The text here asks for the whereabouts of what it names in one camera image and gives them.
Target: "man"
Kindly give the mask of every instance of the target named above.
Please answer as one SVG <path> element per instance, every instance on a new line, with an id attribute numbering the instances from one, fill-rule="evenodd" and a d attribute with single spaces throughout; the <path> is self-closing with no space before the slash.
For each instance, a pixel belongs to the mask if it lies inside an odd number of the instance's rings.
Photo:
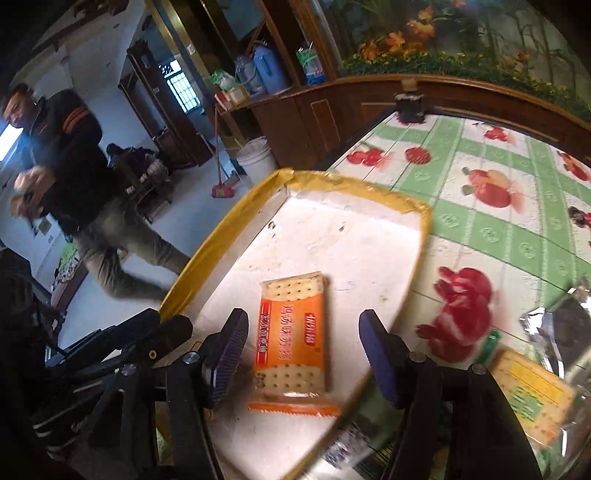
<path id="1" fill-rule="evenodd" d="M 116 298 L 162 300 L 166 290 L 133 277 L 119 263 L 117 248 L 180 274 L 189 257 L 151 230 L 118 194 L 115 173 L 99 148 L 102 130 L 72 90 L 33 101 L 20 84 L 6 96 L 4 120 L 22 128 L 19 149 L 27 171 L 11 202 L 14 216 L 50 213 L 72 235 L 80 257 L 103 289 Z"/>

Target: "man's hand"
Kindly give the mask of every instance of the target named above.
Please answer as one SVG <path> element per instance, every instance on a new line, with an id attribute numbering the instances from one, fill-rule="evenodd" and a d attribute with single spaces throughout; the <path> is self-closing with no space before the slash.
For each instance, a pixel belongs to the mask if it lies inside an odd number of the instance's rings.
<path id="1" fill-rule="evenodd" d="M 41 218 L 43 209 L 39 206 L 33 207 L 26 202 L 23 195 L 15 195 L 10 200 L 10 210 L 14 218 L 25 217 L 30 219 Z"/>
<path id="2" fill-rule="evenodd" d="M 55 182 L 56 176 L 52 169 L 36 166 L 19 174 L 14 182 L 14 187 L 17 190 L 26 190 L 27 193 L 31 194 L 28 204 L 31 207 L 37 207 Z"/>

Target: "window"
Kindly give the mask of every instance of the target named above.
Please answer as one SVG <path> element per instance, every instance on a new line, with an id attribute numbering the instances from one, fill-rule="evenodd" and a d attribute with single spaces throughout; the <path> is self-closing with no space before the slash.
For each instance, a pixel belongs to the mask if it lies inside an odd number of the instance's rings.
<path id="1" fill-rule="evenodd" d="M 160 69 L 183 112 L 188 113 L 201 107 L 201 102 L 197 98 L 195 90 L 191 87 L 177 60 L 162 64 Z"/>
<path id="2" fill-rule="evenodd" d="M 7 125 L 0 135 L 0 161 L 4 160 L 8 153 L 11 152 L 11 148 L 17 142 L 18 137 L 21 135 L 22 128 L 14 128 L 12 125 Z"/>

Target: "yellow cracker package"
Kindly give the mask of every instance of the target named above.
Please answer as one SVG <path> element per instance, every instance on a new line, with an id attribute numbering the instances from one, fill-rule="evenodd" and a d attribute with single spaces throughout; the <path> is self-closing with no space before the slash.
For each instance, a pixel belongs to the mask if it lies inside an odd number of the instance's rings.
<path id="1" fill-rule="evenodd" d="M 574 389 L 510 349 L 497 354 L 491 374 L 530 440 L 542 447 L 553 442 L 575 398 Z"/>

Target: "wooden cabinet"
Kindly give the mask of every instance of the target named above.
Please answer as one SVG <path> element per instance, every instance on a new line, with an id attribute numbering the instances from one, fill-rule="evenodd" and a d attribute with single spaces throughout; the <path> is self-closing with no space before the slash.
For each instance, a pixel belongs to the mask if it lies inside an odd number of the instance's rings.
<path id="1" fill-rule="evenodd" d="M 401 80 L 418 82 L 427 112 L 476 118 L 521 131 L 591 166 L 591 127 L 565 110 L 531 95 L 485 82 L 432 75 L 346 77 L 302 88 L 248 107 L 254 112 L 277 162 L 311 168 L 338 152 L 368 123 L 396 106 Z"/>

